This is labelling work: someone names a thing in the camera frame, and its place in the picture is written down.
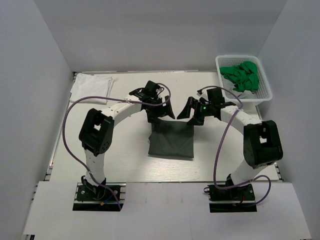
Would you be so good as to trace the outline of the dark grey t-shirt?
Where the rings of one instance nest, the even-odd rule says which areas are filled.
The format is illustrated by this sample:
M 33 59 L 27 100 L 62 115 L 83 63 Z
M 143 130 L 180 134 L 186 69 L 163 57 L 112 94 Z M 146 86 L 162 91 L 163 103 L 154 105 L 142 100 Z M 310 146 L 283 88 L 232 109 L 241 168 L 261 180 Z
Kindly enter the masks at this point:
M 183 121 L 159 120 L 151 124 L 148 154 L 153 157 L 194 158 L 194 127 Z

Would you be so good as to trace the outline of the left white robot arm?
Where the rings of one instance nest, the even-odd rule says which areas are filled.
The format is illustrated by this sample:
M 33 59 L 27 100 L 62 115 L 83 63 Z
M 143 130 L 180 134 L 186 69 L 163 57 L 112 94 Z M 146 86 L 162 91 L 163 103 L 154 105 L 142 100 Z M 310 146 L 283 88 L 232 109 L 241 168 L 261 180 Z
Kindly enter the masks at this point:
M 170 95 L 161 97 L 167 87 L 162 83 L 148 81 L 145 87 L 129 92 L 124 99 L 114 99 L 115 104 L 103 110 L 92 108 L 88 111 L 79 133 L 84 148 L 88 171 L 84 177 L 89 186 L 88 193 L 99 200 L 105 196 L 106 177 L 104 173 L 105 152 L 110 148 L 114 128 L 133 114 L 145 111 L 149 123 L 169 116 L 174 119 Z

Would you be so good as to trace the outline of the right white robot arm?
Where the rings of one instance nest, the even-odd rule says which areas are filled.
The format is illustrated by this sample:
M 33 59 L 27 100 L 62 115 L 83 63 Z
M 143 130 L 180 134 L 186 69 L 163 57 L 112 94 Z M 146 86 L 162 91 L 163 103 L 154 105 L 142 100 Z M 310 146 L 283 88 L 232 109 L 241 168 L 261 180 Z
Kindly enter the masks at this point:
M 259 179 L 267 166 L 283 158 L 283 149 L 277 124 L 273 120 L 262 121 L 243 111 L 243 103 L 227 102 L 223 87 L 207 86 L 207 98 L 189 97 L 178 119 L 189 119 L 190 126 L 202 126 L 206 117 L 214 117 L 227 126 L 222 134 L 223 141 L 230 127 L 243 135 L 243 161 L 229 175 L 231 181 L 225 187 L 226 195 L 236 200 L 244 193 L 245 185 Z

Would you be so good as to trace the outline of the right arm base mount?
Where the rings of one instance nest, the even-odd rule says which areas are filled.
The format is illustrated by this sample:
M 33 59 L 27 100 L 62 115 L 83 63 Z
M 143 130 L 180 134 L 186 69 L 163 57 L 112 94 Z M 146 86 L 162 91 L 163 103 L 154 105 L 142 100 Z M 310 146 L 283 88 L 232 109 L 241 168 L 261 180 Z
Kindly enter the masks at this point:
M 210 213 L 257 212 L 256 198 L 251 184 L 232 189 L 217 189 L 213 184 L 203 189 L 209 198 Z

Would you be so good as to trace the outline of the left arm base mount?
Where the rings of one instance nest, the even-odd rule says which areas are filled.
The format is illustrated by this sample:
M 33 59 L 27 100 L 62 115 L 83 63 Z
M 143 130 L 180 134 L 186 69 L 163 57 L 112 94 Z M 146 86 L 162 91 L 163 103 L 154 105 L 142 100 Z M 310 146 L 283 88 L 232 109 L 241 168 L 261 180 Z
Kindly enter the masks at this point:
M 126 184 L 111 183 L 108 187 L 116 195 L 120 207 L 122 208 L 125 203 Z M 115 197 L 109 190 L 104 188 L 102 189 L 102 193 L 95 196 L 82 183 L 78 183 L 72 210 L 86 212 L 119 212 L 121 209 L 119 208 Z

